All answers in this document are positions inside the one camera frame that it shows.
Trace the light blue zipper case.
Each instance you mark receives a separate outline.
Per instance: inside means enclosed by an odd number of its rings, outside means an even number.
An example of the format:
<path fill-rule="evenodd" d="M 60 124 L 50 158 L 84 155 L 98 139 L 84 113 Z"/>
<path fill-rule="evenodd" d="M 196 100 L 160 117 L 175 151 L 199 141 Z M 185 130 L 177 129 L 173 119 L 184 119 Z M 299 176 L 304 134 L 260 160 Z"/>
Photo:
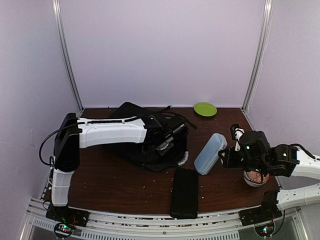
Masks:
<path fill-rule="evenodd" d="M 224 150 L 227 145 L 224 135 L 214 133 L 194 161 L 196 171 L 201 175 L 207 175 L 219 160 L 219 151 Z"/>

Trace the black student bag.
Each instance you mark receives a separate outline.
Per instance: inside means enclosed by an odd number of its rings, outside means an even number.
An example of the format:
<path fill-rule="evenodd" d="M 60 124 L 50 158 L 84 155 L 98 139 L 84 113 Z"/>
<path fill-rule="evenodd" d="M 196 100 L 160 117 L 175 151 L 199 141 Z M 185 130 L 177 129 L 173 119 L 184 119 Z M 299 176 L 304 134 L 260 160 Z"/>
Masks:
<path fill-rule="evenodd" d="M 197 126 L 180 113 L 171 111 L 171 106 L 163 109 L 150 109 L 131 102 L 123 103 L 111 113 L 109 119 L 144 117 L 145 120 L 156 120 L 151 125 L 144 143 L 112 143 L 106 144 L 105 150 L 135 166 L 152 172 L 161 172 L 168 168 L 184 165 L 189 158 L 189 127 Z"/>

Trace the black case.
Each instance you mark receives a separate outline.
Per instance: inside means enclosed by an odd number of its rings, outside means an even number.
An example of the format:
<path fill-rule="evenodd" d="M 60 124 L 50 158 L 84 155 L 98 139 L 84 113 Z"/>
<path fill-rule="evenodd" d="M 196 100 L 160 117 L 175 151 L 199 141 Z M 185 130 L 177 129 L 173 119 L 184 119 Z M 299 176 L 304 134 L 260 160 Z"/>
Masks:
<path fill-rule="evenodd" d="M 177 168 L 172 185 L 170 216 L 175 219 L 198 217 L 199 177 L 193 169 Z"/>

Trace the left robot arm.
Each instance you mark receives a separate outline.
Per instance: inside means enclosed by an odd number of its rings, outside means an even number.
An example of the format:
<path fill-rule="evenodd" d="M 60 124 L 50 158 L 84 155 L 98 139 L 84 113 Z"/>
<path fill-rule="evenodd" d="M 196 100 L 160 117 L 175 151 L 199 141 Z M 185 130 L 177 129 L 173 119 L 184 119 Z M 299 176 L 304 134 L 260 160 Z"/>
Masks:
<path fill-rule="evenodd" d="M 52 170 L 52 213 L 61 222 L 72 218 L 68 207 L 72 176 L 80 166 L 80 150 L 107 145 L 143 168 L 159 172 L 184 165 L 188 121 L 181 115 L 151 111 L 122 118 L 88 119 L 69 113 L 54 137 L 53 155 L 46 163 Z"/>

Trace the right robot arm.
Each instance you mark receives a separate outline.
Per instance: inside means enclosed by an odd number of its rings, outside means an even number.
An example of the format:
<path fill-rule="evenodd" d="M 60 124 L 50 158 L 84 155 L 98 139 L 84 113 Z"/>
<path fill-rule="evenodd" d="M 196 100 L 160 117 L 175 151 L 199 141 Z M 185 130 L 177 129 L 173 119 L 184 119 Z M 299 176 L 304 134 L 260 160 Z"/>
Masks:
<path fill-rule="evenodd" d="M 260 174 L 261 180 L 270 176 L 307 177 L 319 180 L 320 158 L 312 155 L 301 145 L 280 144 L 270 148 L 268 153 L 250 146 L 228 147 L 218 152 L 223 167 L 241 168 L 245 172 Z M 260 206 L 241 210 L 242 225 L 247 226 L 282 217 L 284 211 L 293 207 L 319 203 L 320 185 L 313 184 L 295 189 L 268 190 L 263 194 Z"/>

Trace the red patterned white bowl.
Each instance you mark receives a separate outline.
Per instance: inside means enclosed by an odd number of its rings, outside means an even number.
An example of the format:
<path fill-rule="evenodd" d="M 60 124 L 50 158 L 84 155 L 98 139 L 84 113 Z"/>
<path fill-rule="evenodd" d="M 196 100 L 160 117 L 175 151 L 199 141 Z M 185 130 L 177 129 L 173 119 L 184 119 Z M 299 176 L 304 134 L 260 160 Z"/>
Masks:
<path fill-rule="evenodd" d="M 258 188 L 267 183 L 269 174 L 263 175 L 259 171 L 242 171 L 243 179 L 251 187 Z"/>

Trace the green plate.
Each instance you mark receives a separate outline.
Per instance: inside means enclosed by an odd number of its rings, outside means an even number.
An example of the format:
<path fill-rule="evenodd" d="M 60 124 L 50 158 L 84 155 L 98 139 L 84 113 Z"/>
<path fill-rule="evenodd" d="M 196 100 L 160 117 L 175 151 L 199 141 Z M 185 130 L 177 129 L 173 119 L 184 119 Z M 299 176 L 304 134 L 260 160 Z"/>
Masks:
<path fill-rule="evenodd" d="M 199 102 L 194 105 L 193 109 L 198 115 L 203 117 L 213 117 L 218 112 L 217 108 L 208 102 Z"/>

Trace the front aluminium rail base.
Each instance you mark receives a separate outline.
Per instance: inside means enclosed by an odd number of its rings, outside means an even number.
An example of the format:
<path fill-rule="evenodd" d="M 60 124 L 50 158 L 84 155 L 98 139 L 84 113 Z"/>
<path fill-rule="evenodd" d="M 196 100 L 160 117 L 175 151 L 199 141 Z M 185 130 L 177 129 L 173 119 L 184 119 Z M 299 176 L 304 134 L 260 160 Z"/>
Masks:
<path fill-rule="evenodd" d="M 54 234 L 58 221 L 46 218 L 48 202 L 31 198 L 18 240 L 59 240 Z M 260 237 L 255 225 L 244 226 L 239 212 L 245 208 L 199 213 L 197 219 L 177 220 L 169 215 L 124 214 L 87 211 L 87 225 L 76 226 L 66 240 L 310 240 L 302 211 L 295 207 L 273 220 L 276 235 Z"/>

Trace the right aluminium frame post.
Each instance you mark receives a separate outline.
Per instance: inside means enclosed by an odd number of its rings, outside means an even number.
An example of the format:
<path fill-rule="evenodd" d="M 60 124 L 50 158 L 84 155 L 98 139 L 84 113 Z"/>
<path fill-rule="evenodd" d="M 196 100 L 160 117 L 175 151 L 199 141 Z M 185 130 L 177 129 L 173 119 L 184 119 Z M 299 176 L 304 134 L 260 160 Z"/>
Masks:
<path fill-rule="evenodd" d="M 243 105 L 242 105 L 242 111 L 246 115 L 250 112 L 250 106 L 252 105 L 254 95 L 258 86 L 259 77 L 262 70 L 263 56 L 267 49 L 267 42 L 268 42 L 270 28 L 271 28 L 272 10 L 273 10 L 273 1 L 265 0 L 258 45 L 257 45 L 254 63 L 253 63 L 253 67 L 252 67 L 252 71 L 249 79 L 248 88 L 247 88 Z"/>

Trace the aluminium frame post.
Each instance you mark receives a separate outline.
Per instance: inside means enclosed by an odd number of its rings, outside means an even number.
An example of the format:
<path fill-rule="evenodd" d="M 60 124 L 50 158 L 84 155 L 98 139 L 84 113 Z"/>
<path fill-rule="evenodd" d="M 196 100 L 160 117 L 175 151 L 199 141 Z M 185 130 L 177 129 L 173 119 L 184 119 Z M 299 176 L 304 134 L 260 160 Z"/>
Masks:
<path fill-rule="evenodd" d="M 250 106 L 252 105 L 254 95 L 258 86 L 259 77 L 262 70 L 263 56 L 267 49 L 267 42 L 268 42 L 270 28 L 271 28 L 272 10 L 273 10 L 273 1 L 265 0 L 258 45 L 257 45 L 254 63 L 253 63 L 253 67 L 252 67 L 252 71 L 249 79 L 248 88 L 247 88 L 243 105 L 242 105 L 242 111 L 246 115 L 250 112 Z"/>
<path fill-rule="evenodd" d="M 53 0 L 52 7 L 53 7 L 53 14 L 55 17 L 59 41 L 60 41 L 61 50 L 62 50 L 63 62 L 65 65 L 68 81 L 70 83 L 71 91 L 75 99 L 78 111 L 81 113 L 84 110 L 84 106 L 83 106 L 80 93 L 77 87 L 77 83 L 76 83 L 76 79 L 75 79 L 75 75 L 73 72 L 72 63 L 71 63 L 71 59 L 68 51 L 68 45 L 67 45 L 67 40 L 66 40 L 66 35 L 64 31 L 64 25 L 63 25 L 63 17 L 61 12 L 61 1 Z"/>

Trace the left aluminium frame post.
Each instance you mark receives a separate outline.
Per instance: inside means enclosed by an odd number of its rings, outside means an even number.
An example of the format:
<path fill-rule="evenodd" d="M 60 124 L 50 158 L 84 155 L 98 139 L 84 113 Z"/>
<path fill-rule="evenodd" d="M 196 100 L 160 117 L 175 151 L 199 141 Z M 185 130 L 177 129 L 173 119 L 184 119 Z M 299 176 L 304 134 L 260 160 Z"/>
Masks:
<path fill-rule="evenodd" d="M 75 75 L 73 72 L 72 63 L 71 63 L 71 59 L 68 51 L 68 45 L 67 45 L 67 40 L 66 40 L 66 35 L 64 31 L 64 25 L 63 25 L 63 17 L 61 12 L 61 1 L 53 0 L 52 7 L 53 7 L 53 14 L 55 17 L 59 41 L 60 41 L 61 50 L 62 50 L 63 62 L 65 65 L 68 81 L 70 83 L 71 91 L 75 99 L 78 111 L 81 113 L 84 110 L 84 106 L 83 106 L 80 93 L 77 87 L 77 83 L 76 83 L 76 79 L 75 79 Z"/>

